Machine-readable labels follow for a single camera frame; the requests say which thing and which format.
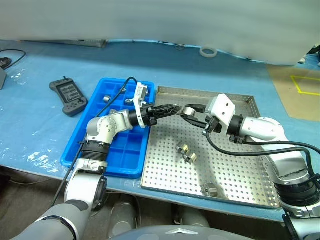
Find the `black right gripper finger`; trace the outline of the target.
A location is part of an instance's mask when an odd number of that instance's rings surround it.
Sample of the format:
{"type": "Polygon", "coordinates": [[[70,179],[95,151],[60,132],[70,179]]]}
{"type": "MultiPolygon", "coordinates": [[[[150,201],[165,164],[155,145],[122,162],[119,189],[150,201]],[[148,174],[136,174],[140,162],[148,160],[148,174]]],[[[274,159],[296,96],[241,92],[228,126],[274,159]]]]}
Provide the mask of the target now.
{"type": "Polygon", "coordinates": [[[204,113],[207,106],[203,104],[189,104],[188,107],[194,109],[198,113],[204,113]]]}
{"type": "Polygon", "coordinates": [[[192,126],[195,126],[197,128],[205,129],[207,126],[206,122],[199,121],[196,117],[188,114],[182,113],[181,118],[184,119],[186,122],[191,124],[192,126]]]}

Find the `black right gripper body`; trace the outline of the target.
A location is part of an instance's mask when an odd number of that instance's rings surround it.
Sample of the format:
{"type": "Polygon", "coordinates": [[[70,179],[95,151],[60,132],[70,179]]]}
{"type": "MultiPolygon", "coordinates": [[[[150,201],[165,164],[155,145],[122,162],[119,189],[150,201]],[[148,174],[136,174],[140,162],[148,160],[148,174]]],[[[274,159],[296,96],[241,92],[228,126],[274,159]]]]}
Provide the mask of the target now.
{"type": "Polygon", "coordinates": [[[212,107],[211,109],[207,108],[205,105],[201,105],[201,112],[207,113],[205,118],[205,122],[202,122],[202,135],[211,134],[212,132],[220,133],[222,126],[220,124],[220,120],[218,118],[219,110],[217,108],[212,107]]]}

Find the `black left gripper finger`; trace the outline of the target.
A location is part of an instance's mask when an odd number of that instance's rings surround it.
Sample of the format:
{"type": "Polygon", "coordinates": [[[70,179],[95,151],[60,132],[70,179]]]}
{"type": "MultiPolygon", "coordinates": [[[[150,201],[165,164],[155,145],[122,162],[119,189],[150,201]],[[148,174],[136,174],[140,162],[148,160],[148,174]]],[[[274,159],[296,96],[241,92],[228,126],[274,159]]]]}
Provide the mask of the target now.
{"type": "Polygon", "coordinates": [[[178,104],[163,104],[153,108],[155,113],[177,113],[180,111],[178,104]]]}
{"type": "Polygon", "coordinates": [[[156,120],[171,117],[176,115],[180,110],[179,109],[160,109],[155,111],[154,118],[156,120]]]}

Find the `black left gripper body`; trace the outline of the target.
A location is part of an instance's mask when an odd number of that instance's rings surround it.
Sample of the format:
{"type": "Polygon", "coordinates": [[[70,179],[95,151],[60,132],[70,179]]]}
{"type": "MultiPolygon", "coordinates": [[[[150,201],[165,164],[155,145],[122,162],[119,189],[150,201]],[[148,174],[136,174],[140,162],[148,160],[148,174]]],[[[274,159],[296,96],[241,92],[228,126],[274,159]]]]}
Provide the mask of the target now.
{"type": "Polygon", "coordinates": [[[145,126],[155,126],[158,121],[154,115],[154,105],[152,103],[143,104],[140,108],[142,121],[145,126]]]}

